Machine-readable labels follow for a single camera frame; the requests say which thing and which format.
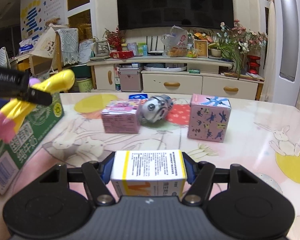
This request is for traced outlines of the white yellow medicine box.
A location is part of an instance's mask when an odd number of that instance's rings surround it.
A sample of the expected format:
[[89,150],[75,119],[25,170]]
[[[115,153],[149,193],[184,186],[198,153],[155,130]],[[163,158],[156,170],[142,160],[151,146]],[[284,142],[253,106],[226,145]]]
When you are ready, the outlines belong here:
[[186,180],[181,150],[117,151],[110,175],[119,197],[181,197]]

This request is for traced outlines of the cream TV cabinet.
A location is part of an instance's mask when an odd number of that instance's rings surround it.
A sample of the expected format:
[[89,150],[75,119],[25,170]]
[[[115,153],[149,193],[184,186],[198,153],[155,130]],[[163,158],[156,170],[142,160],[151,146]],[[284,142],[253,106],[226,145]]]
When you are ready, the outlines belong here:
[[105,59],[87,62],[94,88],[98,91],[121,90],[119,68],[140,68],[141,92],[204,94],[237,99],[259,100],[264,81],[228,70],[233,64],[209,58],[140,56],[126,60]]

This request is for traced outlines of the wooden dining table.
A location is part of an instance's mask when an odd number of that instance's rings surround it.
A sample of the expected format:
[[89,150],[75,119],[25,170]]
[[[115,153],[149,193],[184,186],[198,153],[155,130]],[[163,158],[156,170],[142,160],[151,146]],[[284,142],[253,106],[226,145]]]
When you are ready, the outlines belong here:
[[10,67],[20,71],[30,71],[32,75],[39,75],[48,71],[54,72],[62,70],[63,64],[57,60],[57,57],[46,58],[25,53],[9,59]]

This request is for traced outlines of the framed picture gold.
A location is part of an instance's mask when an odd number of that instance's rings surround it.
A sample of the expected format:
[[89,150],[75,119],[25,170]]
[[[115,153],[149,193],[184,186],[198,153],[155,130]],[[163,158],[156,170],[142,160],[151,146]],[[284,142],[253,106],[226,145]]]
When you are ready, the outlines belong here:
[[198,57],[208,57],[207,40],[194,40],[194,49],[198,51]]

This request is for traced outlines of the plastic bag with snacks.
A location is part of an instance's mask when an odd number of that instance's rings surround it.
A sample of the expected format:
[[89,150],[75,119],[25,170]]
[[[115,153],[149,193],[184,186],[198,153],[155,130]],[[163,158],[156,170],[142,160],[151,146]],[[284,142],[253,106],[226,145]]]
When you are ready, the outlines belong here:
[[170,29],[169,34],[161,37],[164,45],[163,55],[166,57],[185,57],[187,55],[188,32],[176,25]]

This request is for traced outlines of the pink storage case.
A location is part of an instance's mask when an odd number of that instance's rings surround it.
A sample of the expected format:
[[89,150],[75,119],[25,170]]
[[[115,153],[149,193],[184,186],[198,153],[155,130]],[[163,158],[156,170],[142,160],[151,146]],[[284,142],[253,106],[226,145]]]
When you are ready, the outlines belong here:
[[140,68],[119,68],[121,90],[123,92],[141,92],[142,75]]

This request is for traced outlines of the red lantern ornament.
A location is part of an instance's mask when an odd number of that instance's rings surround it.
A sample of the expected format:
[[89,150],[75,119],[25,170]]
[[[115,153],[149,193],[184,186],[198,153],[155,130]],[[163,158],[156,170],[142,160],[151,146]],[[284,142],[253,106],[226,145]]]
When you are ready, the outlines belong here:
[[247,58],[248,58],[248,66],[249,66],[248,72],[250,74],[257,75],[260,67],[259,61],[261,58],[255,55],[248,55]]

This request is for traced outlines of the cardboard milk carton box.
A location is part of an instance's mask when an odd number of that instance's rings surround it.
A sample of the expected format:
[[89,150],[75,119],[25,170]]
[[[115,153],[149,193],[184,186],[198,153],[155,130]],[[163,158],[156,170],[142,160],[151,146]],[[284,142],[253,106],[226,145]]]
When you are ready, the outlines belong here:
[[64,115],[61,98],[53,94],[49,107],[36,106],[10,143],[0,140],[0,195],[10,187],[28,158]]

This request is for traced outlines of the yellow pink toy gun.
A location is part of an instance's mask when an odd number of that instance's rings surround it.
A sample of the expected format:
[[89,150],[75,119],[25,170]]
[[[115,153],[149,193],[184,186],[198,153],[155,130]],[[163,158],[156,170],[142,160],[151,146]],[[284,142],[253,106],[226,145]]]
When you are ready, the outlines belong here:
[[55,94],[69,90],[75,75],[66,69],[32,86],[29,81],[26,72],[0,68],[0,98],[10,99],[0,109],[0,140],[6,144],[18,133],[26,116],[36,106],[50,106]]

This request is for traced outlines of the black flat television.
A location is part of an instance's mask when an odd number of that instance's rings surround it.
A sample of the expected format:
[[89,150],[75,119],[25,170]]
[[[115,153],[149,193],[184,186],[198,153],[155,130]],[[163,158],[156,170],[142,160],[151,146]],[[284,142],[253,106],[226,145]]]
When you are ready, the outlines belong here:
[[120,29],[234,25],[232,0],[117,0]]

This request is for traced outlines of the silver panda ball toy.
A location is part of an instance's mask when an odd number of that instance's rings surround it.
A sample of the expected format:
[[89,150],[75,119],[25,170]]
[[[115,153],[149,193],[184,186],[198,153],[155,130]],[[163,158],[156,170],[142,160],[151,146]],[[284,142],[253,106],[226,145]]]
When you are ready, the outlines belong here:
[[141,106],[141,116],[147,122],[155,123],[165,119],[173,108],[173,101],[168,95],[156,95],[146,100]]

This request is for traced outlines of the wooden chair with cover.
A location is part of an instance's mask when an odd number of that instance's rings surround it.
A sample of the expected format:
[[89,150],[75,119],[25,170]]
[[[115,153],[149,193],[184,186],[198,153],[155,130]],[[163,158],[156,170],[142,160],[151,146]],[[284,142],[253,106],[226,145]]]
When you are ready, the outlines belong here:
[[78,62],[78,29],[50,24],[29,53],[34,76]]

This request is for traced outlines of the pink small box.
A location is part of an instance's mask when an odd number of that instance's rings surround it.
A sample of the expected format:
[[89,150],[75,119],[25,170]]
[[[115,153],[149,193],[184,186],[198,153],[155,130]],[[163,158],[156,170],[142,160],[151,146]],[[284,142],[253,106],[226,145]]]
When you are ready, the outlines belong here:
[[141,124],[141,100],[113,100],[101,112],[106,133],[138,134]]

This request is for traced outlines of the chair with lace cover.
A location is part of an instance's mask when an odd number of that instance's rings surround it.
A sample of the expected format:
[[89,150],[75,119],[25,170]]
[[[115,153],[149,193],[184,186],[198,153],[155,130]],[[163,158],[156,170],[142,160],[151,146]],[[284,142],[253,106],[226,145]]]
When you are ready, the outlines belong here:
[[6,47],[0,48],[0,67],[2,67],[2,68],[10,68],[11,67]]

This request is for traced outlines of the potted flower plant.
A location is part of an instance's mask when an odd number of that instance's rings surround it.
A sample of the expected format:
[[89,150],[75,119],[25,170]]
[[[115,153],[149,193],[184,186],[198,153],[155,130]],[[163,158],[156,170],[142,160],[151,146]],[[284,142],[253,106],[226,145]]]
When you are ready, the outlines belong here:
[[268,42],[268,35],[265,32],[248,30],[240,20],[234,20],[233,27],[221,22],[220,28],[221,31],[212,38],[213,42],[208,48],[220,50],[222,58],[231,60],[235,64],[234,70],[239,79],[248,53],[252,50],[263,51]]

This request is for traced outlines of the red box on cabinet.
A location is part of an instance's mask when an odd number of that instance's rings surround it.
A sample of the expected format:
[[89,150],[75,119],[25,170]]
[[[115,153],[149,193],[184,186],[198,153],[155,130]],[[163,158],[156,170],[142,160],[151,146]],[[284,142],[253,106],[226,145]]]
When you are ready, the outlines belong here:
[[128,51],[113,51],[110,53],[110,57],[112,59],[130,59],[131,57],[134,57],[134,53],[131,50]]

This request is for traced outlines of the white air conditioner tower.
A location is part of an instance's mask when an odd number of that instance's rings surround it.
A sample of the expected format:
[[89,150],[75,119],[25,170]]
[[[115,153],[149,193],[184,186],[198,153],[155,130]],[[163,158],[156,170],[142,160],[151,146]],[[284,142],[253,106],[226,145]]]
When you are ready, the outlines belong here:
[[268,46],[261,100],[300,110],[300,0],[267,0]]

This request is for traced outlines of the pink box blue ribbon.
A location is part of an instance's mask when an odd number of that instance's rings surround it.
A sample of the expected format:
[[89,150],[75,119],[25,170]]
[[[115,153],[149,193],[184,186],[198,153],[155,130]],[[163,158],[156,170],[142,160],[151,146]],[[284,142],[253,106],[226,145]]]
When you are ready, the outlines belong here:
[[195,140],[223,142],[231,113],[229,99],[193,94],[187,137]]

